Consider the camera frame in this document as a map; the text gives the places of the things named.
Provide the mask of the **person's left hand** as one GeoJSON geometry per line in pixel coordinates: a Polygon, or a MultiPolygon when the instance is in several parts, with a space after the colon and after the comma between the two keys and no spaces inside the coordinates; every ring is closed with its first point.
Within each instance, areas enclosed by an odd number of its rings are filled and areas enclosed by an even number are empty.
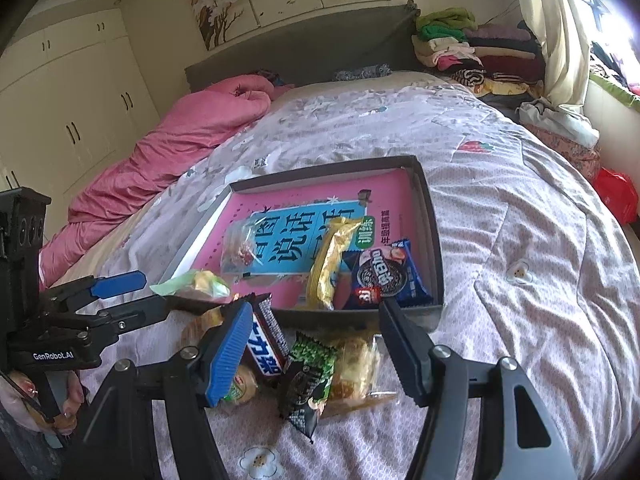
{"type": "Polygon", "coordinates": [[[38,399],[35,383],[20,372],[1,377],[1,405],[18,426],[40,432],[69,436],[77,427],[77,415],[85,403],[85,393],[76,372],[62,373],[66,398],[60,412],[50,422],[44,416],[44,408],[38,399]]]}

